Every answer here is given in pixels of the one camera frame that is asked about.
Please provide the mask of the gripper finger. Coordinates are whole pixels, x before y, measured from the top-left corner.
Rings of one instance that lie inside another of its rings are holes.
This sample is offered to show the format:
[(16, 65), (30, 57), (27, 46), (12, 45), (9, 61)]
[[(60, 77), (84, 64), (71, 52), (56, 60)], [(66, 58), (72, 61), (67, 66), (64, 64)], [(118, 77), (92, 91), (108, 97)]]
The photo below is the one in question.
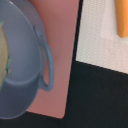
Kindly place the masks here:
[(11, 74), (10, 63), (10, 51), (4, 23), (0, 22), (0, 89), (3, 87), (6, 77)]

